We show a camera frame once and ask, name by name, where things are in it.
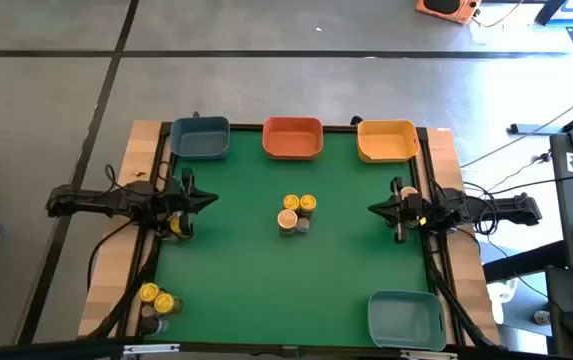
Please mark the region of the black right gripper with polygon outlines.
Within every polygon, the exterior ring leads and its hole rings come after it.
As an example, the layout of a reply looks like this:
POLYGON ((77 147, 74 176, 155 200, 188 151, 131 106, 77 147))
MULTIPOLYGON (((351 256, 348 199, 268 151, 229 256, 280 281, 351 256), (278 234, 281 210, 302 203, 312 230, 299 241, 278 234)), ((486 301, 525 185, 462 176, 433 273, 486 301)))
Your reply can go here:
POLYGON ((395 177, 391 181, 393 194, 386 200, 369 205, 368 207, 370 212, 382 217, 385 221, 396 220, 395 242, 398 244, 405 243, 408 238, 407 230, 404 228, 401 215, 402 188, 402 179, 400 177, 395 177))

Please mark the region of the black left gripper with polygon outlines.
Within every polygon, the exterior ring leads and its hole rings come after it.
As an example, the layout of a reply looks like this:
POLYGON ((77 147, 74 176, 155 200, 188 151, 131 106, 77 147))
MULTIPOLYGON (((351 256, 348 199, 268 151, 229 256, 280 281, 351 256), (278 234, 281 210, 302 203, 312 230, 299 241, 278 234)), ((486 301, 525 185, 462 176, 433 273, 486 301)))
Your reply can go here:
POLYGON ((193 197, 191 199, 192 213, 199 213, 205 207, 217 201, 219 197, 215 193, 200 190, 195 184, 193 184, 194 174, 191 168, 182 169, 181 182, 184 193, 184 208, 181 215, 181 230, 183 236, 186 239, 191 239, 194 235, 194 230, 191 215, 189 214, 190 197, 193 197))

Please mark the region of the blue plastic bin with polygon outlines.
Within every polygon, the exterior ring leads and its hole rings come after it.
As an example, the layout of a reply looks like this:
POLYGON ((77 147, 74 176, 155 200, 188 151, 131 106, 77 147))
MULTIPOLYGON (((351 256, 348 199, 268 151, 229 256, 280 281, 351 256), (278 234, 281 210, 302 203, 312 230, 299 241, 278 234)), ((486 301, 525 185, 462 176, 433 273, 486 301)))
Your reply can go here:
POLYGON ((230 122, 222 116, 180 118, 170 136, 172 153, 182 159, 222 159, 230 148, 230 122))

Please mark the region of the yellow plastic bin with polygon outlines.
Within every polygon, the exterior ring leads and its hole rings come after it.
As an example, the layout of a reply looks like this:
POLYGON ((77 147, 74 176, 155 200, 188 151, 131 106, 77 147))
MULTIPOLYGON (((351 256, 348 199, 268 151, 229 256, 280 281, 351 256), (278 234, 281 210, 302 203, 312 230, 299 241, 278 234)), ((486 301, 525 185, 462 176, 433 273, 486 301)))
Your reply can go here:
POLYGON ((419 149, 417 129, 409 120, 362 120, 357 124, 357 152, 365 163, 406 162, 419 149))

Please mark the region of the green table mat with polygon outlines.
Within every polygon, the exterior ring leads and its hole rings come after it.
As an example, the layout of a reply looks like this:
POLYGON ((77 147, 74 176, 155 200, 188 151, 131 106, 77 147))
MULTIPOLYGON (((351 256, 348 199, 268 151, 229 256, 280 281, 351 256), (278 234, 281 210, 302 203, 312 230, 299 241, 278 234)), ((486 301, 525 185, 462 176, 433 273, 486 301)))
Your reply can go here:
POLYGON ((416 233, 403 244, 369 205, 407 163, 367 164, 351 133, 330 133, 312 161, 279 161, 259 132, 235 131, 223 160, 192 164, 199 189, 219 199, 193 219, 194 237, 163 243, 155 280, 179 297, 165 341, 368 347, 377 290, 427 290, 416 233), (288 194, 313 195, 306 233, 283 235, 288 194))

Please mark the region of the orange plastic bin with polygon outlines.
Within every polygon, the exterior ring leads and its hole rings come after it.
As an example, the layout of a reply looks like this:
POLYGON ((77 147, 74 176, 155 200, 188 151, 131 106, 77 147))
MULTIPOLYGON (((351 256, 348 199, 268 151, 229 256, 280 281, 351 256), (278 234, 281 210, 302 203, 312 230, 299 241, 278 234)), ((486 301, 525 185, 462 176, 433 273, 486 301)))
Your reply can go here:
POLYGON ((314 117, 269 117, 262 146, 276 160, 313 160, 323 149, 323 125, 314 117))

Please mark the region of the teal plastic bin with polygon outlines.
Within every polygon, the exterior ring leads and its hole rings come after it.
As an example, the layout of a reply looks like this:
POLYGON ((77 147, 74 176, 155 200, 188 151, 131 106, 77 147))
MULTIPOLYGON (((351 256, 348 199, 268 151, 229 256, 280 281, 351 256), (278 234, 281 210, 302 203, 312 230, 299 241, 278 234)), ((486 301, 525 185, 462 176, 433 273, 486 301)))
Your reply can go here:
POLYGON ((380 348, 442 351, 447 344, 443 308, 427 292, 377 290, 368 300, 368 330, 380 348))

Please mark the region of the black table leg beam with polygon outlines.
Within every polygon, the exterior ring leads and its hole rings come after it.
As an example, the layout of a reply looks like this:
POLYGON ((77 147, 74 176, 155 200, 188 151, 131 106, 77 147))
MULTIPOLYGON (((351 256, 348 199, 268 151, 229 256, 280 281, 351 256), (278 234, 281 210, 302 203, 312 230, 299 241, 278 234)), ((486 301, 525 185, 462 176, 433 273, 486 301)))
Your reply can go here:
POLYGON ((563 241, 553 242, 538 248, 504 256, 483 265, 487 283, 510 279, 543 271, 547 266, 565 268, 567 249, 563 241))

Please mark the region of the white plastic object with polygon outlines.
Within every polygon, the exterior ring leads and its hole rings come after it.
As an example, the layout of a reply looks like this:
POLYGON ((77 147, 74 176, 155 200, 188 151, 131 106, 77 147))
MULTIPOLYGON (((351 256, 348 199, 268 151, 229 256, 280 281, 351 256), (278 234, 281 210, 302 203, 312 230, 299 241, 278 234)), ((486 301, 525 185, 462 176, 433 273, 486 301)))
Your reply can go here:
POLYGON ((503 305, 509 303, 515 296, 519 280, 512 278, 499 282, 488 283, 486 285, 489 299, 491 301, 492 316, 496 324, 504 322, 503 305))

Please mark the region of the orange box black disc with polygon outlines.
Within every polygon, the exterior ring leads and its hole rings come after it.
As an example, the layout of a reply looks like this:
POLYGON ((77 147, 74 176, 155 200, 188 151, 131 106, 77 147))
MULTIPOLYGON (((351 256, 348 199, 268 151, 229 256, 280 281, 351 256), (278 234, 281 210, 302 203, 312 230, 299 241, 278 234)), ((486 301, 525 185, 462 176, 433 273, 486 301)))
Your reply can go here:
POLYGON ((468 24, 482 0, 415 0, 415 10, 450 22, 468 24))

